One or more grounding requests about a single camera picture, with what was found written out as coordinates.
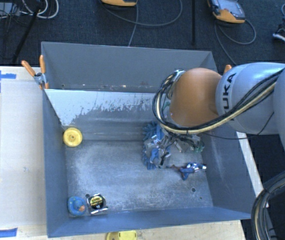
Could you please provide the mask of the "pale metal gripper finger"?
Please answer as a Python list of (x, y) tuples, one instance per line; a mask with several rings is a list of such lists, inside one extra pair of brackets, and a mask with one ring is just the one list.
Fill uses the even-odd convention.
[(165, 135), (163, 138), (159, 139), (157, 135), (153, 135), (151, 137), (151, 144), (154, 146), (168, 146), (170, 142), (170, 138)]
[(162, 156), (160, 156), (159, 154), (152, 155), (150, 157), (150, 167), (151, 168), (164, 168), (166, 159), (167, 158), (165, 155), (162, 155)]

